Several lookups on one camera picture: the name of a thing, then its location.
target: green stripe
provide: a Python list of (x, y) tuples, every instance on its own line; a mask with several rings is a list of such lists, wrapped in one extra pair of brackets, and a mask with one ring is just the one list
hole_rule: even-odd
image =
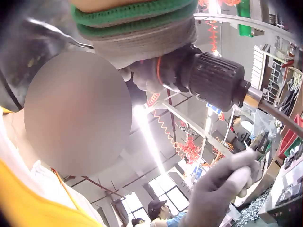
[(77, 28), (82, 34), (91, 37), (107, 37), (135, 31), (141, 31), (189, 18), (196, 11), (197, 5), (197, 1), (192, 1), (186, 7), (176, 10), (174, 12), (170, 12), (153, 18), (147, 18), (126, 24), (120, 24), (108, 28), (92, 28), (81, 24), (77, 24)]
[(197, 0), (157, 0), (120, 6), (96, 13), (84, 13), (72, 5), (71, 14), (77, 24), (87, 26), (100, 25), (128, 18), (166, 14), (196, 1)]

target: drill chuck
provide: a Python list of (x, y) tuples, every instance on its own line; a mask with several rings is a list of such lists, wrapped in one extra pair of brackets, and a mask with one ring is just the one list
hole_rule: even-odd
[(188, 73), (180, 75), (182, 85), (198, 99), (226, 112), (233, 104), (242, 107), (250, 83), (244, 80), (244, 67), (204, 52), (195, 54)]

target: plastic bag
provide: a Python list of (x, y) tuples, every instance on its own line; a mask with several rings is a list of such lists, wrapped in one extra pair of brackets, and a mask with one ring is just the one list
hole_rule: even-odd
[(273, 116), (257, 109), (254, 113), (254, 128), (252, 134), (254, 137), (268, 132), (268, 138), (274, 138), (277, 135), (277, 127)]

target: gray work glove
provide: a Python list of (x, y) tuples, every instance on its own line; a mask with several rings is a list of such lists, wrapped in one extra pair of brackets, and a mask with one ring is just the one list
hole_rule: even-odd
[(178, 227), (218, 227), (230, 202), (244, 197), (256, 179), (260, 164), (252, 149), (218, 161), (196, 183), (190, 198), (188, 213)]

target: black cap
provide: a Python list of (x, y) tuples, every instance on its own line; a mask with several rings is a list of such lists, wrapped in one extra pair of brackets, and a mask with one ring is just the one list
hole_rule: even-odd
[(135, 227), (136, 225), (138, 225), (140, 221), (144, 221), (145, 222), (145, 220), (143, 220), (142, 218), (132, 219), (132, 225), (133, 225), (133, 227)]
[(167, 203), (167, 200), (164, 201), (160, 201), (158, 199), (152, 200), (149, 204), (148, 204), (148, 215), (151, 218), (151, 220), (155, 220), (158, 215), (160, 214), (161, 211), (161, 207), (164, 206), (164, 204)]

